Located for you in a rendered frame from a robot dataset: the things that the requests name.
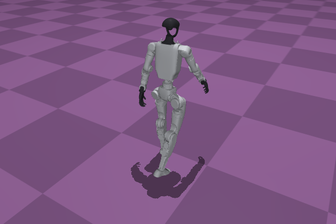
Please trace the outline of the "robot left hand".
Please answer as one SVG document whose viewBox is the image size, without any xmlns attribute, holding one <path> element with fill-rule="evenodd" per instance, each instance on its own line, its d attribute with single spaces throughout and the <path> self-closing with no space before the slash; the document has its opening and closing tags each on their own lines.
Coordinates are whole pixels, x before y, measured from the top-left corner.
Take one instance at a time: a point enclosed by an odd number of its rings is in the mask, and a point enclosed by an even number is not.
<svg viewBox="0 0 336 224">
<path fill-rule="evenodd" d="M 145 96 L 144 96 L 144 92 L 145 92 L 145 90 L 144 90 L 144 87 L 143 87 L 143 86 L 140 87 L 139 92 L 140 92 L 140 94 L 139 94 L 139 104 L 140 104 L 140 106 L 145 107 L 146 104 L 143 102 L 143 98 L 144 98 L 145 100 L 146 100 L 146 98 L 145 98 Z M 144 105 L 144 104 L 145 104 L 145 105 Z"/>
</svg>

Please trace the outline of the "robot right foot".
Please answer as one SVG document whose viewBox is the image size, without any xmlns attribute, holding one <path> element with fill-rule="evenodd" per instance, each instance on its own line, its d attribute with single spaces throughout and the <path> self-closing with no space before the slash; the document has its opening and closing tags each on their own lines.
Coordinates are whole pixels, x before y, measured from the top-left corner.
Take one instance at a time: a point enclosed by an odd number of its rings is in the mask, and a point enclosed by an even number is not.
<svg viewBox="0 0 336 224">
<path fill-rule="evenodd" d="M 165 168 L 164 171 L 161 171 L 160 169 L 156 169 L 153 176 L 155 177 L 161 177 L 163 175 L 168 175 L 170 173 L 170 170 L 168 168 Z"/>
</svg>

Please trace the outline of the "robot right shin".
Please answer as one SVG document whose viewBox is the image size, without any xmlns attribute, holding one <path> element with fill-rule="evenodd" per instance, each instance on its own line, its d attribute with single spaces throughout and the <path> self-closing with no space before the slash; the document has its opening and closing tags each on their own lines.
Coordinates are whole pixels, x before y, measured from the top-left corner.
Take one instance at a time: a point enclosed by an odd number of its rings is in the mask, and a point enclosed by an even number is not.
<svg viewBox="0 0 336 224">
<path fill-rule="evenodd" d="M 159 164 L 159 169 L 161 168 L 161 171 L 164 171 L 167 161 L 174 150 L 176 139 L 177 139 L 177 135 L 173 133 L 170 137 L 169 142 L 168 141 L 163 142 L 162 152 L 161 152 L 162 156 L 161 156 L 161 161 Z"/>
</svg>

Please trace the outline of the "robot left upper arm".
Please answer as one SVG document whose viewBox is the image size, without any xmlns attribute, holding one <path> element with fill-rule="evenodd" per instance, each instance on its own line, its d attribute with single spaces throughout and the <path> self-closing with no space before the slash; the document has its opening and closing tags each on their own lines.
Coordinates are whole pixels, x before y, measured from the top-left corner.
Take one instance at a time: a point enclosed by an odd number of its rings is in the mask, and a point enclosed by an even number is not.
<svg viewBox="0 0 336 224">
<path fill-rule="evenodd" d="M 153 66 L 151 65 L 154 56 L 155 56 L 155 45 L 157 42 L 151 42 L 148 45 L 148 51 L 146 53 L 146 57 L 145 57 L 145 63 L 143 66 L 143 70 L 146 72 L 152 72 L 153 70 Z"/>
</svg>

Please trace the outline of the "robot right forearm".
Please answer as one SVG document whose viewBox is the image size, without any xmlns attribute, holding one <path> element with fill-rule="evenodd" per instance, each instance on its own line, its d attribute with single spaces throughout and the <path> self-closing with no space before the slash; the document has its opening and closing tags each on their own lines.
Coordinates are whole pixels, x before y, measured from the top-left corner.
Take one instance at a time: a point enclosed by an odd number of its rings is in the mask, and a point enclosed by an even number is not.
<svg viewBox="0 0 336 224">
<path fill-rule="evenodd" d="M 193 73 L 194 76 L 199 80 L 199 83 L 201 83 L 202 80 L 206 81 L 205 77 L 203 76 L 203 74 L 202 74 L 202 72 L 201 72 L 201 70 L 200 70 L 200 68 L 198 66 L 198 64 L 196 64 L 196 67 L 198 69 L 198 72 L 194 72 Z"/>
</svg>

